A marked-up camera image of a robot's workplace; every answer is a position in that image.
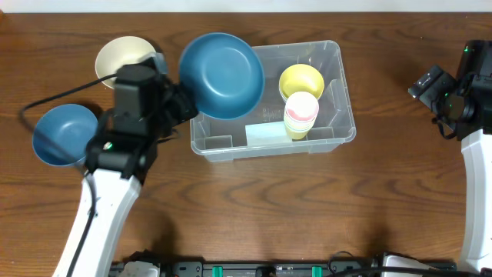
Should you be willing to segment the dark blue bowl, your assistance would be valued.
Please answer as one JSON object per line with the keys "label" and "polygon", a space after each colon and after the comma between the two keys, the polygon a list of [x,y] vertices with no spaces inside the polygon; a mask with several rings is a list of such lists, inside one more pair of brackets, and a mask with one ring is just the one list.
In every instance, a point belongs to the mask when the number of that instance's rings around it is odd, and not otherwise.
{"label": "dark blue bowl", "polygon": [[180,83],[192,92],[199,112],[233,120],[252,112],[264,93],[261,60],[241,38],[223,32],[191,41],[179,60]]}
{"label": "dark blue bowl", "polygon": [[45,113],[32,136],[34,153],[52,166],[81,165],[85,148],[95,135],[98,120],[88,108],[77,104],[55,107]]}

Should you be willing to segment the cream large bowl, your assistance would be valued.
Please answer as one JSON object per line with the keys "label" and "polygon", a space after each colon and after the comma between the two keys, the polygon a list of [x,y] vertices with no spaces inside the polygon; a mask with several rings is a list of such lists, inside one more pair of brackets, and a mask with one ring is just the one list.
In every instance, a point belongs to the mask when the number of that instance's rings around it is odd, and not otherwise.
{"label": "cream large bowl", "polygon": [[123,65],[140,62],[150,53],[156,53],[147,40],[136,36],[124,36],[107,43],[95,59],[95,72],[98,78],[115,74]]}

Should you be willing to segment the yellow cup front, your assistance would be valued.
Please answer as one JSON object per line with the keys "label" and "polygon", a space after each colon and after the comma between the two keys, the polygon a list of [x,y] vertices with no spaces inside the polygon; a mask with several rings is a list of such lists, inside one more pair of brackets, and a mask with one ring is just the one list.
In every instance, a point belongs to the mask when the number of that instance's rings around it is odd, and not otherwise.
{"label": "yellow cup front", "polygon": [[294,131],[294,130],[287,128],[286,133],[293,140],[301,140],[307,135],[308,131],[297,132],[297,131]]}

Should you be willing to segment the pink cup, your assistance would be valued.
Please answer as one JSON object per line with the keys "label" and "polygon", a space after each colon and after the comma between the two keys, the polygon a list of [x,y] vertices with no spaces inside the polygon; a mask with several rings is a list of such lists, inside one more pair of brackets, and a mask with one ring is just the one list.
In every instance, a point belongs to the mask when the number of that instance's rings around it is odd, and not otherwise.
{"label": "pink cup", "polygon": [[319,102],[309,92],[295,92],[285,103],[287,115],[299,122],[307,122],[317,117]]}

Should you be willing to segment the yellow small bowl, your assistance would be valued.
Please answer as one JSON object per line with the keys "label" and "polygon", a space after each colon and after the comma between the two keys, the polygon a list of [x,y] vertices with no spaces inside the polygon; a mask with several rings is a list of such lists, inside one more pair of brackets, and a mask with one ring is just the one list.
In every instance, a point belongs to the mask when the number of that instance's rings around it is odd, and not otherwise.
{"label": "yellow small bowl", "polygon": [[314,67],[296,64],[286,68],[279,78],[279,92],[286,102],[295,92],[309,92],[320,99],[324,92],[324,78]]}

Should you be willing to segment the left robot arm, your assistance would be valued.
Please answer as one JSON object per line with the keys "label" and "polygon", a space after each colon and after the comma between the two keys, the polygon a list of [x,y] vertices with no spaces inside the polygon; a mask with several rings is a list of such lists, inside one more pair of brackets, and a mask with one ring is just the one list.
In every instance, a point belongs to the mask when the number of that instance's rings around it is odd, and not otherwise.
{"label": "left robot arm", "polygon": [[87,144],[80,203],[56,276],[108,275],[158,144],[198,113],[192,93],[164,75],[118,78],[115,93],[129,97],[102,114]]}

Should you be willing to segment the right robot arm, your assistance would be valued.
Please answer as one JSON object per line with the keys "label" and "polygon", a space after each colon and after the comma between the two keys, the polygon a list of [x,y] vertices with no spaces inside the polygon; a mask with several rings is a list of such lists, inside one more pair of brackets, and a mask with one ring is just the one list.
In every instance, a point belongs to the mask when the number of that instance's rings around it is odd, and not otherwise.
{"label": "right robot arm", "polygon": [[491,42],[466,42],[455,76],[435,65],[408,93],[434,114],[441,136],[456,139],[467,178],[465,236],[458,266],[491,271]]}

